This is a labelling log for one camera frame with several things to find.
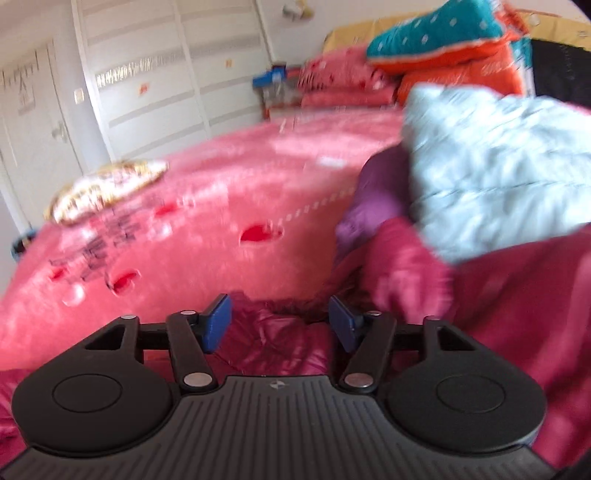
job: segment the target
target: door handle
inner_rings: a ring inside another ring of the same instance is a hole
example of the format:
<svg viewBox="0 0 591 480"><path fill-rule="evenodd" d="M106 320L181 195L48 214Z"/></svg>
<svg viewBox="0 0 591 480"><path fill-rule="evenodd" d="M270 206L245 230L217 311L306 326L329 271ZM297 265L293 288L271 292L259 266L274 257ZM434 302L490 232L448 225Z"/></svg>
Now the door handle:
<svg viewBox="0 0 591 480"><path fill-rule="evenodd" d="M64 143L68 143L68 130L66 130L66 124L64 122L59 122L57 127L51 131L51 136L54 140L59 138Z"/></svg>

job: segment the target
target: teal pillow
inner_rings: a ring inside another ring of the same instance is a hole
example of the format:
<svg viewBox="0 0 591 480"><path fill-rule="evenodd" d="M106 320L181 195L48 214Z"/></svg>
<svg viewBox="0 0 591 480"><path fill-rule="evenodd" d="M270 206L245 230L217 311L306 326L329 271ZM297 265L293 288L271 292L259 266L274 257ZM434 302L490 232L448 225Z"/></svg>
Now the teal pillow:
<svg viewBox="0 0 591 480"><path fill-rule="evenodd" d="M449 0L430 14L406 20L377 36L368 46L368 57L431 56L456 44L499 40L505 27L495 18L497 7L494 0Z"/></svg>

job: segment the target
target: wardrobe door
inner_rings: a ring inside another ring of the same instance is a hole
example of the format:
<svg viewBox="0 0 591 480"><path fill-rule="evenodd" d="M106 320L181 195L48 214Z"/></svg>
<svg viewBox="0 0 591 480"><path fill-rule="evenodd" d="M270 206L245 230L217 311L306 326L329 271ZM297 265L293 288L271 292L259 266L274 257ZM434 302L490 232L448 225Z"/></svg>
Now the wardrobe door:
<svg viewBox="0 0 591 480"><path fill-rule="evenodd" d="M252 0L73 0L113 160L162 156L261 121L269 65Z"/></svg>
<svg viewBox="0 0 591 480"><path fill-rule="evenodd" d="M212 135L262 121L252 78L269 58L250 0L178 0L191 63Z"/></svg>

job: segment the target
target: ribbed plastic surface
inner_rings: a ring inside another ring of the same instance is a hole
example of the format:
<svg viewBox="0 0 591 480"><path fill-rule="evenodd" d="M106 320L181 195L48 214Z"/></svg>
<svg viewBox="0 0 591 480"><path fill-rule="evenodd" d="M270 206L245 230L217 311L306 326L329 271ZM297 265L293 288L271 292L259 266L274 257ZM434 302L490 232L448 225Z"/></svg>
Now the ribbed plastic surface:
<svg viewBox="0 0 591 480"><path fill-rule="evenodd" d="M527 448L490 458L433 452L402 435L375 400L327 377L229 377L184 397L145 443L96 459L28 450L5 480L547 480Z"/></svg>

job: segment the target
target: circular pad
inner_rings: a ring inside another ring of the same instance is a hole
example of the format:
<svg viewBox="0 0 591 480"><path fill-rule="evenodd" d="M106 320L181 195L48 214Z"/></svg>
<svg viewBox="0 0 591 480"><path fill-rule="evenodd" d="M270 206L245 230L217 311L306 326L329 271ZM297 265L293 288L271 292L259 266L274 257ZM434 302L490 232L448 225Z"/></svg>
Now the circular pad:
<svg viewBox="0 0 591 480"><path fill-rule="evenodd" d="M533 379L485 351L428 356L390 383L385 403L410 435L467 455L531 443L546 409Z"/></svg>
<svg viewBox="0 0 591 480"><path fill-rule="evenodd" d="M66 410L90 413L110 407L121 396L117 380L104 375L77 375L66 378L53 391L53 399Z"/></svg>
<svg viewBox="0 0 591 480"><path fill-rule="evenodd" d="M66 352L19 385L12 411L30 446L60 456L104 455L160 426L173 406L168 384L117 353Z"/></svg>
<svg viewBox="0 0 591 480"><path fill-rule="evenodd" d="M439 382L437 398L461 413L486 413L504 402L505 390L480 375L454 375Z"/></svg>

